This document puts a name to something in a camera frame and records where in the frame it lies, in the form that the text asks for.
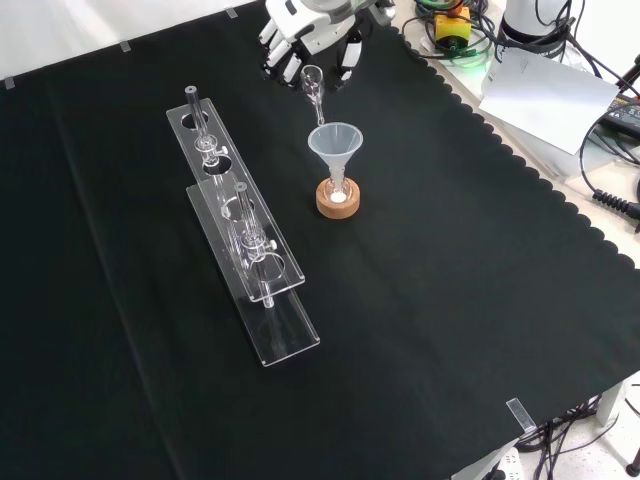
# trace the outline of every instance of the white paper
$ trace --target white paper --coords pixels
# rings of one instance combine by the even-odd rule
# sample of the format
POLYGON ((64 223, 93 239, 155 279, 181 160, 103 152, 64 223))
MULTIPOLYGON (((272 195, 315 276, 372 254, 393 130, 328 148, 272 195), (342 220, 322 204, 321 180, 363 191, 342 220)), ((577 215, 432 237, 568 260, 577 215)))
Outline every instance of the white paper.
POLYGON ((480 109, 575 155, 617 93, 590 73, 510 48, 480 109))

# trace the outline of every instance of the clear acrylic stand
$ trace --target clear acrylic stand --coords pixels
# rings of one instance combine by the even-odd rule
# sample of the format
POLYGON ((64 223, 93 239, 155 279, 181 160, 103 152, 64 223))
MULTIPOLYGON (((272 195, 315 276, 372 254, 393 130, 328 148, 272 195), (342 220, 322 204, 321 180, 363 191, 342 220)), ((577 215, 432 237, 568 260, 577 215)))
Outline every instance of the clear acrylic stand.
POLYGON ((187 193, 264 366, 320 343, 293 287, 304 275, 209 99, 167 111, 198 182, 187 193))

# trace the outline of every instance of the round wooden stand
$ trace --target round wooden stand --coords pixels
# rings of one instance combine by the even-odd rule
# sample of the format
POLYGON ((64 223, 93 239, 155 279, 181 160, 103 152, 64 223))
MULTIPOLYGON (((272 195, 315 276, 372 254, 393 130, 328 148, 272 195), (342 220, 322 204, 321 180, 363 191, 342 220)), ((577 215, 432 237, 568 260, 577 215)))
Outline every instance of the round wooden stand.
POLYGON ((325 217, 333 220, 342 220, 356 213, 358 207, 360 207, 360 187, 350 178, 347 178, 347 180, 351 184, 351 197, 343 203, 333 203, 325 196, 324 188, 329 181, 328 178, 323 180, 316 188, 316 206, 325 217))

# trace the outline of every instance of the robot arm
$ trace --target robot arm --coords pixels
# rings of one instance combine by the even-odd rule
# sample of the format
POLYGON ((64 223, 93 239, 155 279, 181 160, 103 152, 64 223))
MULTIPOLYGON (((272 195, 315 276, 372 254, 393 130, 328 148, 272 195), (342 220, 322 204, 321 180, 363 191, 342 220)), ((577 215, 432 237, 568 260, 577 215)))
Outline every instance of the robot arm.
POLYGON ((291 87, 315 54, 342 41, 335 66, 341 86, 362 53, 359 12, 368 8, 381 25, 395 15, 393 0, 267 0, 266 4, 271 20, 258 36, 266 52, 263 69, 291 87))

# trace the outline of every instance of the robot finger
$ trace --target robot finger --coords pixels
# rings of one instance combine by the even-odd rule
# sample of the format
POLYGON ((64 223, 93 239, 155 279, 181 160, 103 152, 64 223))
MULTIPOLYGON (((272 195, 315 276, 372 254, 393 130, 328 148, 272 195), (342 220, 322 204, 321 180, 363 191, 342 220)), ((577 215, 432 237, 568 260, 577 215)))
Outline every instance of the robot finger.
POLYGON ((285 56, 287 52, 291 50, 291 44, 286 40, 282 40, 273 50, 269 52, 267 56, 267 67, 275 67, 280 60, 285 56))
POLYGON ((353 70, 362 55, 362 43, 362 35, 358 27, 353 27, 338 49, 337 79, 332 89, 339 90, 353 75, 353 70))
POLYGON ((276 33, 277 30, 278 30, 278 27, 276 26, 276 22, 274 22, 273 20, 269 20, 269 23, 265 25, 265 27, 260 32, 260 35, 258 35, 258 41, 262 45, 266 45, 267 42, 271 40, 271 37, 273 37, 273 35, 276 33))
POLYGON ((301 68, 302 59, 297 53, 294 53, 282 72, 282 80, 287 86, 294 87, 298 83, 298 74, 301 68))
POLYGON ((284 35, 280 30, 277 30, 271 42, 269 42, 269 52, 272 52, 279 44, 284 40, 284 35))

